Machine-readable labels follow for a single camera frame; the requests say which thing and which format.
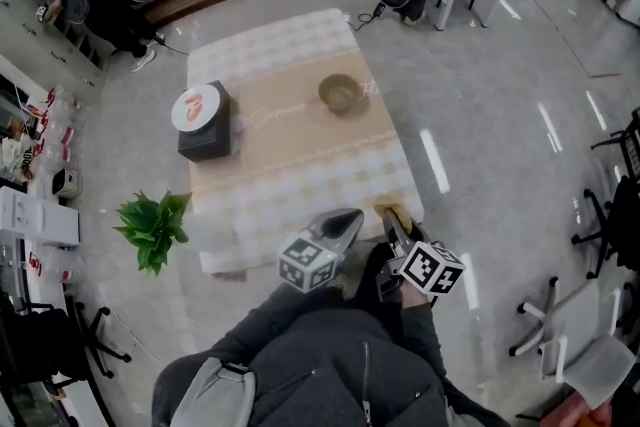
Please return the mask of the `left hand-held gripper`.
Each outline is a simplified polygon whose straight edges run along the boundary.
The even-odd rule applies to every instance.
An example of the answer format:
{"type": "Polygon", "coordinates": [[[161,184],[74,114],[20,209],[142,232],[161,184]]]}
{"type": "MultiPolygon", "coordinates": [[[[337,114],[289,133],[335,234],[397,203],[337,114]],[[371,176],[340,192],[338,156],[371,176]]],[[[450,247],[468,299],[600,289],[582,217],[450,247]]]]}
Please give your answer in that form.
{"type": "Polygon", "coordinates": [[[277,270],[280,280],[309,293],[337,274],[364,221],[360,209],[340,208],[313,218],[281,246],[277,270]]]}

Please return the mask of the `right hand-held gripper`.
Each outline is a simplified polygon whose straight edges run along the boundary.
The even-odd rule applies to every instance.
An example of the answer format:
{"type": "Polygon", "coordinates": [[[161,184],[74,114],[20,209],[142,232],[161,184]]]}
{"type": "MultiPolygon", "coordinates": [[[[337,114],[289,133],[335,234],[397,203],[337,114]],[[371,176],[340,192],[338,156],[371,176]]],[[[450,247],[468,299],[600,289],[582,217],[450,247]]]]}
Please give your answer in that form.
{"type": "Polygon", "coordinates": [[[400,287],[407,283],[428,298],[451,292],[466,266],[440,241],[431,241],[422,226],[411,219],[404,229],[397,214],[386,208],[382,216],[384,237],[394,256],[387,260],[375,282],[381,302],[400,303],[400,287]]]}

